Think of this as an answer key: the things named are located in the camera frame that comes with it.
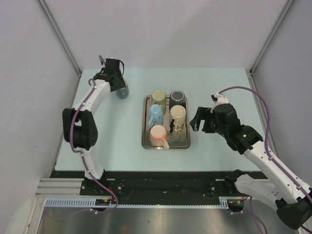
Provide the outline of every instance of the light blue mug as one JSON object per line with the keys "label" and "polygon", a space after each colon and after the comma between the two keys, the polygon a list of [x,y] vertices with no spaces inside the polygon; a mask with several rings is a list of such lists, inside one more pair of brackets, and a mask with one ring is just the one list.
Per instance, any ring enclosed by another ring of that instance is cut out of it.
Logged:
{"label": "light blue mug", "polygon": [[162,108],[155,104],[152,105],[148,111],[149,121],[148,127],[151,128],[154,125],[163,125],[164,124],[164,114]]}

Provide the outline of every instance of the light blue table surface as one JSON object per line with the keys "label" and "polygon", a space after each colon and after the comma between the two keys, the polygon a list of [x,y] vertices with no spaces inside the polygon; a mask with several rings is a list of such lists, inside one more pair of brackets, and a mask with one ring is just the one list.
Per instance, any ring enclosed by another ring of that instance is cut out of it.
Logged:
{"label": "light blue table surface", "polygon": [[[98,71],[83,70],[74,105],[89,90],[88,79]],[[188,149],[146,150],[141,145],[143,99],[147,95],[155,90],[163,90],[168,95],[173,90],[183,91],[188,99],[191,120],[198,106],[213,106],[210,95],[214,92],[230,86],[249,87],[244,68],[126,68],[124,78],[129,85],[129,96],[121,100],[115,93],[110,93],[95,114],[99,135],[96,150],[105,170],[259,171],[244,156],[232,151],[218,134],[191,130]],[[241,123],[254,127],[264,136],[252,94],[245,90],[230,90],[225,94]],[[79,157],[63,140],[55,170],[82,171]]]}

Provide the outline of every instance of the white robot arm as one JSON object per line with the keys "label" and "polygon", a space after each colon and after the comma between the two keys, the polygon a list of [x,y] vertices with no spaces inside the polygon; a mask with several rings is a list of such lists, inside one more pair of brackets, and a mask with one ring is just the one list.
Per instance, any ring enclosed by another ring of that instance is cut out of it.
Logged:
{"label": "white robot arm", "polygon": [[[118,59],[107,58],[105,67],[89,80],[92,87],[82,101],[74,108],[66,108],[63,111],[64,138],[67,142],[72,141],[74,152],[81,154],[85,176],[88,179],[100,179],[104,172],[94,147],[98,139],[98,131],[93,115],[110,92],[126,86],[119,68],[120,63],[122,62]],[[81,122],[80,126],[78,124],[72,126],[74,117],[74,122]]]}
{"label": "white robot arm", "polygon": [[212,108],[198,107],[190,122],[198,131],[204,120],[202,131],[218,133],[234,151],[238,151],[253,162],[274,186],[254,180],[242,171],[234,171],[227,181],[233,183],[242,194],[248,194],[276,210],[280,219],[297,230],[312,216],[311,187],[297,177],[269,148],[260,134],[252,127],[240,124],[235,108],[226,96],[212,95]]}

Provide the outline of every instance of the metal tray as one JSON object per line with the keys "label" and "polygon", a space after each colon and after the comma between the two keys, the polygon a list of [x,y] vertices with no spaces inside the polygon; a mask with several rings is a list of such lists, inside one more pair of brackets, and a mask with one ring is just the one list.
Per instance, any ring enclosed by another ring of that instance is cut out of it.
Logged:
{"label": "metal tray", "polygon": [[[148,127],[149,114],[148,110],[152,104],[151,96],[147,96],[143,103],[143,123],[142,123],[142,146],[145,149],[164,150],[164,147],[157,147],[150,142],[150,129]],[[190,126],[189,126],[189,111],[187,98],[185,98],[186,118],[185,124],[179,129],[178,133],[175,133],[177,128],[175,127],[174,133],[170,133],[170,112],[169,112],[169,96],[167,96],[166,114],[164,115],[164,127],[167,131],[167,141],[170,149],[187,149],[191,145]]]}

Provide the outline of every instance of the gray wall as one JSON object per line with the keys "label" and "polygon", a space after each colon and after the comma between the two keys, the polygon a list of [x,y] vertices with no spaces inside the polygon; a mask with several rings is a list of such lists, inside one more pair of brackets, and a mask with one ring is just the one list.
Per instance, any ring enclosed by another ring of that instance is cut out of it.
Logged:
{"label": "gray wall", "polygon": [[97,54],[127,67],[250,68],[285,2],[47,0],[84,68],[98,68]]}
{"label": "gray wall", "polygon": [[52,166],[78,80],[35,0],[0,7],[0,233]]}
{"label": "gray wall", "polygon": [[312,1],[293,8],[255,72],[280,158],[312,185]]}

